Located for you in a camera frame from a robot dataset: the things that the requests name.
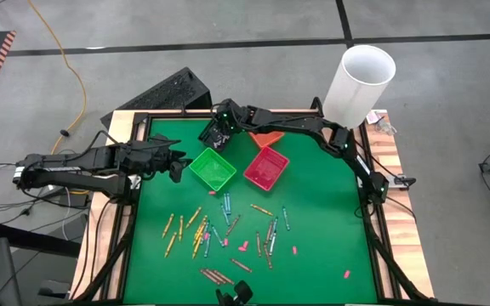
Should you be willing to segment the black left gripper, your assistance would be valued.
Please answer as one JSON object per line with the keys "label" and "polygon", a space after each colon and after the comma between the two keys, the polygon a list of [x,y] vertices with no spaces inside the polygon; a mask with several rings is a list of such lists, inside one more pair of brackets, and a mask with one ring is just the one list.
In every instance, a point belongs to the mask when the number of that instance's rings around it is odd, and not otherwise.
{"label": "black left gripper", "polygon": [[174,183],[179,183],[182,178],[183,170],[193,163],[184,151],[172,150],[171,145],[154,144],[140,149],[140,153],[146,153],[148,158],[140,172],[140,177],[144,181],[152,180],[157,173],[168,172],[169,178]]}

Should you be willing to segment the orange plastic basket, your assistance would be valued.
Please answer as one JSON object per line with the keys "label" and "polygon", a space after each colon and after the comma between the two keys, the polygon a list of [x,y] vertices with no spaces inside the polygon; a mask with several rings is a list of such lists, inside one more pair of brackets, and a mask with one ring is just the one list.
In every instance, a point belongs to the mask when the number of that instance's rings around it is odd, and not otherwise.
{"label": "orange plastic basket", "polygon": [[248,133],[252,141],[260,148],[269,147],[280,140],[285,133],[284,132],[269,132],[269,133]]}

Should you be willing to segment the green plastic basket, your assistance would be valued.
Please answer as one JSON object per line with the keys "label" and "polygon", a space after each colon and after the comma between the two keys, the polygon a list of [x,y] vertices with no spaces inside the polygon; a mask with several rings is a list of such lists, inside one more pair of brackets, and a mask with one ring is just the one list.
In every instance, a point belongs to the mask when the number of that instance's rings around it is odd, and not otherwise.
{"label": "green plastic basket", "polygon": [[214,191],[219,191],[236,173],[236,169],[211,148],[205,149],[189,168]]}

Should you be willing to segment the black plastic basket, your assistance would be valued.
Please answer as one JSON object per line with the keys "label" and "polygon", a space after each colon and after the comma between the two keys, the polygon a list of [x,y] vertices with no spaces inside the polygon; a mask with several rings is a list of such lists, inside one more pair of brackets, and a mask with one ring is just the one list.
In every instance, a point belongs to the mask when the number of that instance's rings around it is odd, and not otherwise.
{"label": "black plastic basket", "polygon": [[231,138],[234,134],[240,133],[242,130],[237,126],[235,118],[227,113],[215,115],[209,124],[201,131],[198,139],[207,147],[217,151],[222,152],[224,149],[218,148],[218,142],[214,143],[211,138],[211,127],[218,126],[219,130],[227,131],[231,134]]}

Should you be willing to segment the pink white card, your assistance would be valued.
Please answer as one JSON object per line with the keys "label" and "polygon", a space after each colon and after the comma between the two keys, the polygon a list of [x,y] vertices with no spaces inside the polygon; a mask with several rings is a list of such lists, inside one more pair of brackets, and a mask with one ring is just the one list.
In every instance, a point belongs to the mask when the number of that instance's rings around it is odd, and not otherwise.
{"label": "pink white card", "polygon": [[369,125],[376,124],[387,115],[387,110],[371,110],[366,116]]}

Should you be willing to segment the black metal table frame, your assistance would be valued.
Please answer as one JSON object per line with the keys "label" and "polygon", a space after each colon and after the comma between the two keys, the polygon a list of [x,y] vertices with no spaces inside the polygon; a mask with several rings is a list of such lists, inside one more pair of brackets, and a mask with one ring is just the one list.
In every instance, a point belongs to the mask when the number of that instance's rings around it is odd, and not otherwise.
{"label": "black metal table frame", "polygon": [[[208,110],[117,110],[112,115],[109,134],[119,141],[144,139],[155,120],[203,120],[208,116]],[[393,137],[384,136],[365,124],[361,124],[352,132],[357,151],[370,167],[380,169],[382,173],[389,172],[388,167],[378,164],[378,159],[373,154],[375,151],[381,152],[391,160],[393,168],[401,167]],[[80,265],[76,269],[72,285],[77,294],[85,292],[87,285],[94,280],[86,274],[86,269],[99,271],[116,250],[117,243],[124,236],[127,227],[137,223],[137,208],[107,208],[105,200],[102,194],[93,196],[91,224],[85,230],[90,238],[81,246]],[[358,216],[362,218],[366,232],[374,233],[379,238],[382,251],[391,255],[409,283],[415,286],[418,292],[433,298],[434,292],[407,188],[390,190],[385,204],[374,206],[370,210],[361,204]],[[377,298],[407,298],[401,276],[386,263],[379,249],[373,244],[367,247]],[[122,251],[95,298],[111,299],[124,296],[132,250],[131,246],[127,246]]]}

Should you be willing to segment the white shade wooden base lamp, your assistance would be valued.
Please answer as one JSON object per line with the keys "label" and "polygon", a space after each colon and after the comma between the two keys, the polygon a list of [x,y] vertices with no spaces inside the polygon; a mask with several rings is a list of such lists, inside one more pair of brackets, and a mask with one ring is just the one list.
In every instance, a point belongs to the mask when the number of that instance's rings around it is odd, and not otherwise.
{"label": "white shade wooden base lamp", "polygon": [[383,49],[371,45],[347,49],[322,102],[324,118],[345,128],[357,128],[395,74],[396,62]]}

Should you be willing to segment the black floor beam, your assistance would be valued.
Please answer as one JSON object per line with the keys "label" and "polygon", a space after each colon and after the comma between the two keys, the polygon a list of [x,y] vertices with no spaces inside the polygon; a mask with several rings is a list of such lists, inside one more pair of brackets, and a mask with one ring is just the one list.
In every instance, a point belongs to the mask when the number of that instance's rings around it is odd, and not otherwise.
{"label": "black floor beam", "polygon": [[78,242],[16,229],[4,224],[0,224],[0,238],[7,239],[11,247],[70,258],[77,258],[81,250],[81,244]]}

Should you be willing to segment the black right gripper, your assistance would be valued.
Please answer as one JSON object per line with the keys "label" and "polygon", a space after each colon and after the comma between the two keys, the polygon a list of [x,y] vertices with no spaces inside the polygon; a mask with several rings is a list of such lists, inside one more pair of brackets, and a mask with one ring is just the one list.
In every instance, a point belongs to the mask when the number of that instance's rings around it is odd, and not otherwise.
{"label": "black right gripper", "polygon": [[218,142],[218,148],[224,149],[231,139],[231,133],[252,132],[251,120],[254,108],[250,105],[240,106],[233,99],[224,99],[213,105],[213,126],[211,138]]}

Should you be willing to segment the red plastic basket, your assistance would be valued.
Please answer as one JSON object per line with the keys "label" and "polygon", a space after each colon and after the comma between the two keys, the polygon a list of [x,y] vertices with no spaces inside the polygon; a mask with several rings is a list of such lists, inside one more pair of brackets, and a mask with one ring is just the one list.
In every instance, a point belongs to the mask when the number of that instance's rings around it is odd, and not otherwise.
{"label": "red plastic basket", "polygon": [[289,159],[270,147],[260,150],[243,176],[264,191],[270,191],[289,164]]}

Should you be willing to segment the green table mat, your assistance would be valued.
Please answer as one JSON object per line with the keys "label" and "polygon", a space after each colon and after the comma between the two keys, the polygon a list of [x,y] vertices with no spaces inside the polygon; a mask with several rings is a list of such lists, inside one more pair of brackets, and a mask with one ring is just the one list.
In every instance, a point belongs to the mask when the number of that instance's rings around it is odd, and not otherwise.
{"label": "green table mat", "polygon": [[[340,159],[320,150],[316,142],[304,135],[289,133],[275,144],[276,151],[289,164],[270,191],[248,181],[243,173],[258,155],[258,147],[246,133],[235,135],[222,156],[235,169],[235,175],[210,195],[211,190],[190,169],[179,183],[168,175],[158,174],[143,183],[133,250],[128,266],[124,301],[128,304],[212,304],[219,286],[200,273],[215,269],[237,283],[245,281],[259,304],[328,304],[372,303],[376,299],[368,245],[363,222],[356,216],[359,204],[354,173]],[[235,229],[229,228],[220,204],[224,193],[231,194],[230,223],[241,214]],[[263,207],[266,215],[250,207]],[[287,231],[282,207],[288,211],[291,230]],[[202,207],[188,229],[186,223]],[[162,238],[169,215],[174,220]],[[164,253],[174,232],[179,232],[179,216],[184,216],[183,239],[178,236],[167,258]],[[196,258],[192,257],[197,228],[208,215],[211,235],[208,257],[205,241]],[[269,269],[263,245],[268,225],[278,217],[276,242]],[[222,247],[211,225],[221,238]],[[260,234],[262,257],[256,249],[256,231]],[[240,252],[249,241],[246,252]],[[235,258],[253,270],[240,269]],[[346,270],[349,278],[344,278]]]}

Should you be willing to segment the black perforated computer case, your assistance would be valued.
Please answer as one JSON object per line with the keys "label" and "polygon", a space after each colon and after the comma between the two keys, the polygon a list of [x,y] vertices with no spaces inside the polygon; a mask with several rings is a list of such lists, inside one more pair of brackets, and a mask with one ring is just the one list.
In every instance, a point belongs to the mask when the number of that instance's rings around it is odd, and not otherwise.
{"label": "black perforated computer case", "polygon": [[208,87],[189,68],[175,72],[125,104],[121,110],[206,110],[213,105]]}

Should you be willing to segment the clear plastic bag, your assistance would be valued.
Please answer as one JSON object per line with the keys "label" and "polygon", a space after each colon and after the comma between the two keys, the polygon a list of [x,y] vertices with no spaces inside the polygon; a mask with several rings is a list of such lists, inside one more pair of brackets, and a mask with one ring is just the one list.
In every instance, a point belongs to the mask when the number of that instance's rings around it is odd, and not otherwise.
{"label": "clear plastic bag", "polygon": [[374,128],[377,132],[385,133],[390,136],[394,136],[397,133],[397,130],[389,122],[382,120],[376,122]]}

